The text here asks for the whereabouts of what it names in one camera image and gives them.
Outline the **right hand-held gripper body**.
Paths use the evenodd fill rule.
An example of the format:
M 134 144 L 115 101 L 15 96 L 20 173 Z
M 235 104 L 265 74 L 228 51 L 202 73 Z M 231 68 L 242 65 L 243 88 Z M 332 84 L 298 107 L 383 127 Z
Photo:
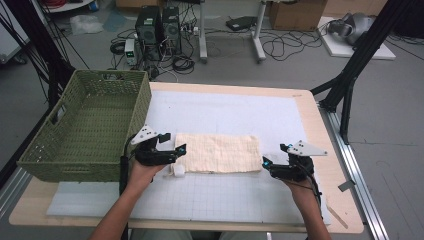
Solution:
M 312 156 L 326 156 L 328 152 L 305 141 L 292 144 L 288 150 L 288 164 L 274 164 L 269 170 L 273 178 L 300 182 L 314 174 Z

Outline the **grey headset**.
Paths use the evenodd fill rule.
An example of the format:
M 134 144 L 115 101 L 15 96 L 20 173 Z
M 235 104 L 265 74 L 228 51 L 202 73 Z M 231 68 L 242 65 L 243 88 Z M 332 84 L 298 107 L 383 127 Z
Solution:
M 347 13 L 341 19 L 332 20 L 328 25 L 328 32 L 336 33 L 348 44 L 354 46 L 367 33 L 374 23 L 374 19 L 364 13 Z

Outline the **black frame stand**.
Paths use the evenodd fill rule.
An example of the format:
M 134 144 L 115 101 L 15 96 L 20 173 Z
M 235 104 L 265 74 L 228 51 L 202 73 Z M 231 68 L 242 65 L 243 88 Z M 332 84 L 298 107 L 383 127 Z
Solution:
M 335 78 L 311 90 L 313 95 L 328 90 L 326 97 L 319 102 L 319 106 L 327 112 L 335 113 L 338 104 L 343 102 L 339 135 L 347 145 L 349 145 L 350 111 L 356 80 L 415 1 L 388 0 L 343 70 Z

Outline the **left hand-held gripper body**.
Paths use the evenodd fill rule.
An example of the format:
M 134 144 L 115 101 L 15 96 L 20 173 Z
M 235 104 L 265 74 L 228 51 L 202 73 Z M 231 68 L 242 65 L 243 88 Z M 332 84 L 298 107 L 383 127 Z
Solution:
M 135 159 L 144 166 L 158 166 L 175 163 L 178 158 L 174 150 L 158 150 L 158 135 L 150 126 L 144 125 L 130 140 L 135 146 Z

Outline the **green woven basket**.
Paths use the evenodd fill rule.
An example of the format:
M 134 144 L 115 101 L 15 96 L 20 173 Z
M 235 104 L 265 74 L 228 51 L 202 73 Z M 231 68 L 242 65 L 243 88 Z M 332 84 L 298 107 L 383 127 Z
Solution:
M 75 71 L 17 165 L 46 182 L 117 182 L 151 97 L 144 71 Z

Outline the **aluminium rail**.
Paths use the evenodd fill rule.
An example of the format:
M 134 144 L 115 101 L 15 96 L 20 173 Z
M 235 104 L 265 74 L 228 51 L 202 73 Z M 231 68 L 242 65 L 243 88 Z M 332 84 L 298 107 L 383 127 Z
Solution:
M 354 151 L 350 144 L 346 144 L 343 141 L 339 133 L 341 125 L 339 117 L 336 113 L 327 112 L 321 107 L 319 107 L 319 111 L 330 136 L 335 140 L 336 150 L 341 157 L 342 169 L 347 174 L 348 186 L 354 192 L 355 200 L 360 205 L 360 215 L 364 226 L 367 228 L 373 240 L 390 240 L 363 177 Z
M 21 167 L 18 167 L 0 189 L 0 221 L 16 202 L 18 195 L 25 189 L 31 180 L 31 175 Z

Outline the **black flat device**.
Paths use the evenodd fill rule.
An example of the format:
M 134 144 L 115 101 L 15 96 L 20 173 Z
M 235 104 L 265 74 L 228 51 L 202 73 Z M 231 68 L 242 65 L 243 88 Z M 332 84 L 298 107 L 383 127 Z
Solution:
M 253 16 L 243 16 L 234 19 L 230 19 L 226 22 L 226 26 L 232 31 L 240 31 L 244 29 L 249 29 L 252 26 L 255 26 L 257 18 Z

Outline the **white metal desk frame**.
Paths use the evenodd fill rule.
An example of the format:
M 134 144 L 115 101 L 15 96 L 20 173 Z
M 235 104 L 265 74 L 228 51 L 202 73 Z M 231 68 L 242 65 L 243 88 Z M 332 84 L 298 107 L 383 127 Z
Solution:
M 200 26 L 199 26 L 199 56 L 200 61 L 202 63 L 206 63 L 208 61 L 208 50 L 207 50 L 207 43 L 206 43 L 206 32 L 205 32 L 205 16 L 206 16 L 206 1 L 207 0 L 199 0 L 199 8 L 200 8 Z M 265 15 L 266 10 L 266 4 L 268 0 L 257 0 L 258 1 L 258 13 L 257 13 L 257 21 L 255 30 L 251 32 L 251 39 L 253 42 L 253 45 L 255 47 L 258 62 L 264 61 L 266 59 L 262 43 L 260 41 L 260 32 L 262 30 L 262 23 Z

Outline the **white power supply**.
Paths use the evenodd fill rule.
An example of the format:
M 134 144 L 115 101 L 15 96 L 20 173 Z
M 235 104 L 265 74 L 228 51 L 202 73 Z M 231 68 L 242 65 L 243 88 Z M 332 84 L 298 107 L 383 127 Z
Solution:
M 127 39 L 125 41 L 124 54 L 126 57 L 127 64 L 129 66 L 135 66 L 137 64 L 138 57 L 134 39 Z

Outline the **small grey metal bracket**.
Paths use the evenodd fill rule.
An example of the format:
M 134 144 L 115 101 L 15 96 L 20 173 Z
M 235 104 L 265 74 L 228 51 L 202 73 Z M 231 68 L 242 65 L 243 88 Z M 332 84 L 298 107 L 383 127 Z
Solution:
M 344 191 L 346 191 L 346 190 L 349 190 L 349 189 L 354 188 L 354 187 L 355 187 L 355 185 L 356 185 L 356 182 L 355 182 L 355 181 L 353 181 L 353 180 L 348 180 L 348 181 L 346 181 L 346 182 L 344 182 L 344 183 L 340 184 L 340 185 L 338 186 L 338 189 L 339 189 L 341 192 L 344 192 Z

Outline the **white round table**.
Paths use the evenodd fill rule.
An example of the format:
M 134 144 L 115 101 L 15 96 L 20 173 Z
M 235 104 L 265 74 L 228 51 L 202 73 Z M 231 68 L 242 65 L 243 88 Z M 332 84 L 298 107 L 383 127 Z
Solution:
M 44 9 L 51 13 L 66 12 L 66 11 L 75 10 L 81 7 L 88 6 L 90 3 L 95 1 L 96 0 L 83 0 L 82 2 L 79 2 L 79 3 L 65 3 L 64 5 L 59 7 L 44 6 Z

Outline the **black computer tower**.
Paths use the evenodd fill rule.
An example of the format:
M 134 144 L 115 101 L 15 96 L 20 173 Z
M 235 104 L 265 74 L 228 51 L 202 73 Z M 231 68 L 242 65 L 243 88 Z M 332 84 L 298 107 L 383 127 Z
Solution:
M 165 7 L 162 12 L 162 24 L 166 50 L 172 54 L 179 55 L 182 52 L 179 8 L 173 6 Z
M 146 60 L 158 61 L 160 59 L 159 44 L 163 40 L 161 27 L 160 8 L 158 6 L 142 6 L 135 29 L 142 55 Z

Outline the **open cardboard box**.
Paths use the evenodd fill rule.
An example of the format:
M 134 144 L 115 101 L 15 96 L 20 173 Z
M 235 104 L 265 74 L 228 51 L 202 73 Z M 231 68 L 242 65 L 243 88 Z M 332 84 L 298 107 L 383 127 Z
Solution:
M 273 2 L 269 20 L 274 30 L 314 31 L 328 0 Z

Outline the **cream patterned cloth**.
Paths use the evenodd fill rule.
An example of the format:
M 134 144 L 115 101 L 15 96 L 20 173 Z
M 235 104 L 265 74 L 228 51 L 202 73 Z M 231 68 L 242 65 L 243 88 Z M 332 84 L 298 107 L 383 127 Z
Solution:
M 175 177 L 186 173 L 246 173 L 261 169 L 259 140 L 255 136 L 179 133 L 176 145 L 186 145 L 186 154 L 170 166 Z

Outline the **large cardboard box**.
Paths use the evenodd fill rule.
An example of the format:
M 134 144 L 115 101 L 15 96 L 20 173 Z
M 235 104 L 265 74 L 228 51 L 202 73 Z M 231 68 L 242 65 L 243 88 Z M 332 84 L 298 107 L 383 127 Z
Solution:
M 377 16 L 388 0 L 328 0 L 323 15 L 342 17 L 346 13 L 361 12 Z

